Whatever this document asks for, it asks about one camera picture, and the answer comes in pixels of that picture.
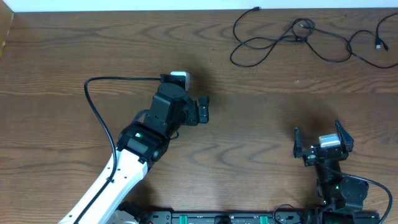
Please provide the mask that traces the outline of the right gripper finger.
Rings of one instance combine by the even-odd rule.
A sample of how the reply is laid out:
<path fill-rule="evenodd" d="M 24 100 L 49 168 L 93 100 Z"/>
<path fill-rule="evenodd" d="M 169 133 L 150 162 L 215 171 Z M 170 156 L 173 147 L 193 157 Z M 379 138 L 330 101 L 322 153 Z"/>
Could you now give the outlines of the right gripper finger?
<path fill-rule="evenodd" d="M 312 150 L 306 150 L 306 151 L 303 150 L 300 131 L 298 127 L 296 127 L 294 131 L 295 131 L 295 141 L 293 148 L 294 157 L 299 158 L 299 157 L 308 157 L 309 155 L 312 155 L 313 154 Z"/>
<path fill-rule="evenodd" d="M 354 147 L 354 139 L 343 128 L 338 119 L 335 120 L 335 126 L 343 151 L 346 153 L 352 152 Z"/>

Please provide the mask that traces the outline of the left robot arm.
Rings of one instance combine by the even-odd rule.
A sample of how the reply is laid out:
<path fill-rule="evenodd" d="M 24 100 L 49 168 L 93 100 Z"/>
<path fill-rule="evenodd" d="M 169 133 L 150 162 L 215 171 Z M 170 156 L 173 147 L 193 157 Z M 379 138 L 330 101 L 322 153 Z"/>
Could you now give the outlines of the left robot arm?
<path fill-rule="evenodd" d="M 93 185 L 61 223 L 106 223 L 131 189 L 167 151 L 172 136 L 182 125 L 209 121 L 207 96 L 192 100 L 185 89 L 162 83 L 142 122 L 124 128 L 116 152 Z"/>

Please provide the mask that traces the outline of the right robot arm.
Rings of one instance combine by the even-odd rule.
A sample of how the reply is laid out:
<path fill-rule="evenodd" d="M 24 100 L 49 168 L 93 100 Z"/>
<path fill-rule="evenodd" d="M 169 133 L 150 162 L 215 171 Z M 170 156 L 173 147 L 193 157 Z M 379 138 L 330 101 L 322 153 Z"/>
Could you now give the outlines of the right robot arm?
<path fill-rule="evenodd" d="M 318 196 L 323 205 L 307 210 L 302 223 L 356 223 L 356 214 L 363 209 L 369 184 L 341 172 L 340 162 L 353 150 L 354 139 L 336 120 L 336 133 L 320 136 L 319 143 L 303 150 L 298 128 L 295 128 L 294 157 L 317 172 Z"/>

